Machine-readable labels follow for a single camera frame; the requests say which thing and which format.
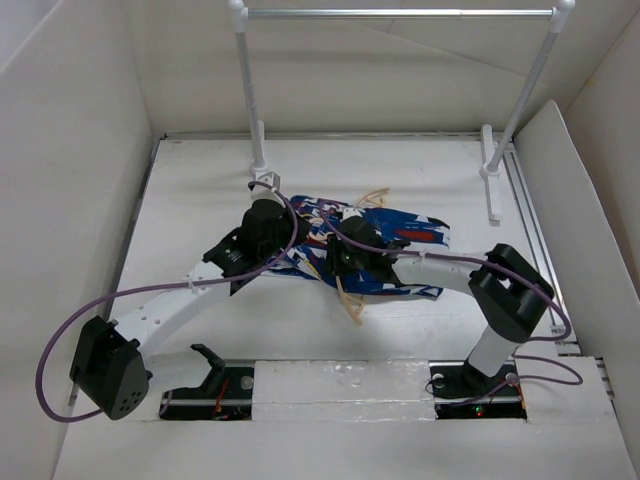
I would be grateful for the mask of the blue patterned trousers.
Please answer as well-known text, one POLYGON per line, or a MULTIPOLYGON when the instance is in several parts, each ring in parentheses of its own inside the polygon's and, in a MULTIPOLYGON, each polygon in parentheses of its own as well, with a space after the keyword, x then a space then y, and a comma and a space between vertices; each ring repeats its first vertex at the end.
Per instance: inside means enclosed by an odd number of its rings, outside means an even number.
POLYGON ((435 246, 448 250, 450 228, 446 223, 373 203, 355 206, 305 195, 293 196, 290 203, 310 223, 310 234, 269 270, 271 275, 322 281, 353 296, 417 295, 436 299, 441 295, 443 289, 434 285, 397 286, 389 280, 379 280, 371 268, 344 266, 334 271, 327 260, 327 242, 332 236, 332 228, 345 230, 341 223, 344 211, 349 209, 371 225, 380 237, 374 246, 381 249, 435 246))

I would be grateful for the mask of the wooden clothes hanger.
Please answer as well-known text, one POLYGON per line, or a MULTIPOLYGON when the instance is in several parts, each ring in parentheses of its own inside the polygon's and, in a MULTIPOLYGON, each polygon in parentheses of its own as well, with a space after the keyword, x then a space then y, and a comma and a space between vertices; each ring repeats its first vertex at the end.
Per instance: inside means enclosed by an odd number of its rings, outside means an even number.
MULTIPOLYGON (((372 190, 367 194, 360 197, 354 204, 353 207, 385 207, 386 206, 386 196, 389 194, 390 188, 381 188, 377 190, 372 190)), ((351 320, 357 325, 362 326, 363 321, 360 317, 366 306, 366 300, 363 295, 354 296, 352 294, 346 293, 344 291, 341 279, 336 276, 335 277, 336 289, 342 303, 344 311, 349 315, 351 320)))

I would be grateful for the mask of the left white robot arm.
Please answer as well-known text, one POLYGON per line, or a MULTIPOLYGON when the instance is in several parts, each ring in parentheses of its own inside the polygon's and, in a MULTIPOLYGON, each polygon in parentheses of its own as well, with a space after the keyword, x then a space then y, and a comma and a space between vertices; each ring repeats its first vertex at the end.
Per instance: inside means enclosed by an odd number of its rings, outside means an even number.
POLYGON ((310 223, 277 200, 259 199, 241 225, 204 253, 183 286, 165 288, 138 309, 112 321, 99 316, 82 328, 70 378, 111 420, 120 420, 154 391, 194 389, 212 396, 222 387, 225 362, 196 343, 180 354, 157 354, 174 333, 214 303, 249 283, 281 253, 301 244, 310 223))

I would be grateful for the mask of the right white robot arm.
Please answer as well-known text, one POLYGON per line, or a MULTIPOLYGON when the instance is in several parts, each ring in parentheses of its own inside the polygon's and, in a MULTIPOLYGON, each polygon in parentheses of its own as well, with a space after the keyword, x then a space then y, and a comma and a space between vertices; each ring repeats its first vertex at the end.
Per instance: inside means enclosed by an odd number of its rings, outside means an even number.
POLYGON ((551 285, 508 244, 496 244, 482 259, 435 252, 413 254, 407 249, 408 241, 385 241, 359 215, 330 230, 327 262, 338 276, 365 273, 384 285, 432 286, 475 299, 487 327, 452 383, 476 394, 497 384, 499 370, 529 341, 554 298, 551 285))

